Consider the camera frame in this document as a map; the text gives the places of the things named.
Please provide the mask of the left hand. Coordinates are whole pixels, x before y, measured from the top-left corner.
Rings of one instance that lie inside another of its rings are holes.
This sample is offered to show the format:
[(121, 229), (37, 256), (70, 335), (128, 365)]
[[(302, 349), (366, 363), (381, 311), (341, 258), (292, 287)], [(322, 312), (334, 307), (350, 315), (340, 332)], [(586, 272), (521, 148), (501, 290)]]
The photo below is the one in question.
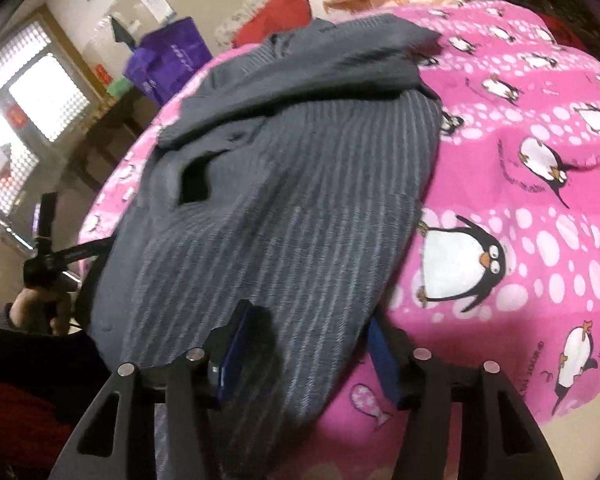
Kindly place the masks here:
[(65, 336), (70, 330), (72, 300), (68, 292), (23, 288), (9, 309), (15, 328), (29, 333)]

